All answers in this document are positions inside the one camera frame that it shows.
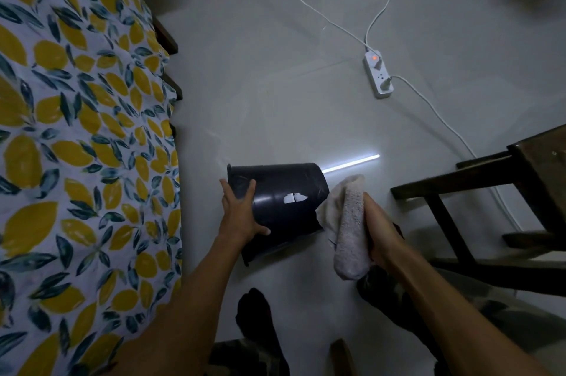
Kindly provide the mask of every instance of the lemon print tablecloth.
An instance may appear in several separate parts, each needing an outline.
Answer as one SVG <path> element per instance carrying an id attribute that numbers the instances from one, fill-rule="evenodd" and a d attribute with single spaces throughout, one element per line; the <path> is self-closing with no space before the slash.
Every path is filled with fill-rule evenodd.
<path id="1" fill-rule="evenodd" d="M 0 374 L 101 372 L 179 287 L 166 61 L 142 0 L 0 0 Z"/>

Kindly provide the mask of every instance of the glossy floor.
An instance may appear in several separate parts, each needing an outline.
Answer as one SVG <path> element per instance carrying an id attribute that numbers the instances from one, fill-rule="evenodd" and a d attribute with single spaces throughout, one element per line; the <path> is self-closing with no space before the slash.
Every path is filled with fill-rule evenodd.
<path id="1" fill-rule="evenodd" d="M 332 187 L 363 173 L 367 191 L 427 255 L 451 255 L 422 202 L 400 205 L 389 188 L 448 172 L 470 158 L 428 106 L 400 81 L 372 96 L 364 49 L 298 0 L 146 0 L 175 37 L 167 72 L 184 90 L 178 130 L 186 271 L 208 251 L 221 218 L 226 165 L 300 163 L 328 168 Z M 386 0 L 306 0 L 363 36 Z M 566 0 L 393 0 L 370 34 L 390 73 L 421 90 L 479 155 L 564 122 Z M 539 227 L 512 187 L 501 192 L 524 229 Z M 486 191 L 445 199 L 477 257 L 504 252 L 512 229 Z M 432 374 L 433 359 L 410 334 L 337 278 L 323 235 L 232 275 L 219 340 L 239 337 L 237 301 L 263 291 L 295 375 L 329 370 L 328 347 L 350 345 L 359 373 Z M 549 309 L 556 300 L 524 294 Z"/>

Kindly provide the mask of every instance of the finger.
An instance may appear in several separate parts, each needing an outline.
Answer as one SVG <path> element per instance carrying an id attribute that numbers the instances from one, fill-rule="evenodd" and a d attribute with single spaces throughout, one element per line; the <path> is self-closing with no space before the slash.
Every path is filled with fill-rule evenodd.
<path id="1" fill-rule="evenodd" d="M 271 234 L 271 230 L 268 229 L 265 225 L 259 225 L 257 222 L 255 223 L 255 231 L 260 235 L 268 236 Z"/>
<path id="2" fill-rule="evenodd" d="M 225 180 L 224 178 L 222 178 L 220 180 L 220 185 L 222 186 L 222 189 L 224 190 L 224 196 L 228 200 L 228 203 L 235 202 L 236 196 L 234 195 L 232 188 L 230 188 L 230 186 L 228 185 L 228 181 Z"/>
<path id="3" fill-rule="evenodd" d="M 228 203 L 226 196 L 222 196 L 222 208 L 224 209 L 224 214 L 227 214 L 228 209 L 230 209 L 230 203 Z"/>
<path id="4" fill-rule="evenodd" d="M 244 197 L 244 200 L 247 202 L 251 202 L 254 198 L 254 194 L 255 194 L 255 179 L 252 179 L 250 181 L 250 185 L 248 186 L 248 191 L 246 191 L 246 196 Z"/>

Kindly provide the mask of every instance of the trash can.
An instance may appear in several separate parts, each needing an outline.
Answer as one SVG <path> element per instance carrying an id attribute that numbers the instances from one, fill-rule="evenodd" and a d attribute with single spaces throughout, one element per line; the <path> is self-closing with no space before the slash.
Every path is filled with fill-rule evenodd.
<path id="1" fill-rule="evenodd" d="M 256 235 L 244 247 L 242 258 L 246 265 L 260 255 L 321 230 L 315 209 L 329 193 L 326 179 L 315 163 L 228 165 L 228 184 L 238 199 L 245 196 L 252 179 L 257 183 L 252 204 L 254 218 L 268 227 L 271 234 Z"/>

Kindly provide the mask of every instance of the electrical outlet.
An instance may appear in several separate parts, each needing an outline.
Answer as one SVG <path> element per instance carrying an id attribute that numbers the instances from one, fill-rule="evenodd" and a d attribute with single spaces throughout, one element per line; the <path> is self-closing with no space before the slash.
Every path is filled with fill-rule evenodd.
<path id="1" fill-rule="evenodd" d="M 381 67 L 376 68 L 376 65 L 381 61 Z M 386 65 L 383 62 L 381 53 L 379 51 L 368 51 L 366 56 L 363 58 L 363 65 L 366 68 L 368 78 L 372 88 L 374 89 L 374 96 L 378 99 L 383 99 L 391 96 L 393 93 L 393 85 L 389 83 L 387 88 L 381 88 L 381 85 L 387 78 L 389 74 L 387 73 Z"/>

